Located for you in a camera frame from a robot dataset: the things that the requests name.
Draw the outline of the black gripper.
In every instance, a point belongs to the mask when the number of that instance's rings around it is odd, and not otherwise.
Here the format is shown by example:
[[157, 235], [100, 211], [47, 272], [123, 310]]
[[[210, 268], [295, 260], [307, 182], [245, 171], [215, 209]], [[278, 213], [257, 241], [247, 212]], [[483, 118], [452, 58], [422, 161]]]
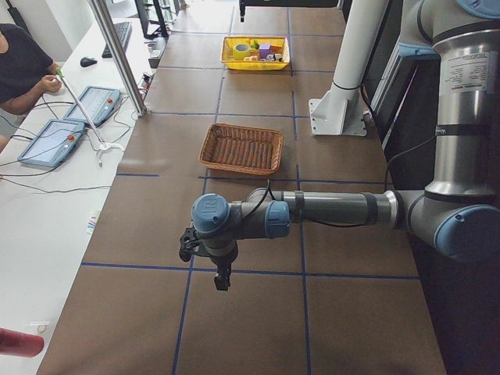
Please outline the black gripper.
[[204, 240], [200, 248], [204, 249], [214, 264], [220, 266], [214, 277], [216, 289], [227, 291], [230, 287], [231, 265], [238, 257], [238, 243], [235, 240]]
[[245, 0], [240, 0], [240, 17], [241, 17], [241, 22], [245, 21], [245, 9], [246, 9]]

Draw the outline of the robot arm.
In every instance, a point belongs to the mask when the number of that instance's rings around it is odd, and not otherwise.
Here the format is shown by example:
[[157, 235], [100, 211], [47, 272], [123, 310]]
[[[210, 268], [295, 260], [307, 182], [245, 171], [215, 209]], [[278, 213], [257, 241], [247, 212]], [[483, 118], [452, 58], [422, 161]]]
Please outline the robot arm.
[[333, 8], [338, 0], [240, 0], [240, 22], [245, 21], [248, 7], [299, 7], [299, 8]]
[[441, 60], [434, 178], [422, 191], [341, 194], [253, 191], [244, 202], [217, 194], [198, 198], [179, 256], [208, 257], [216, 288], [230, 286], [242, 239], [284, 238], [292, 223], [329, 227], [385, 224], [405, 230], [460, 262], [499, 248], [499, 211], [491, 200], [487, 156], [499, 123], [499, 4], [496, 1], [406, 1], [402, 48]]

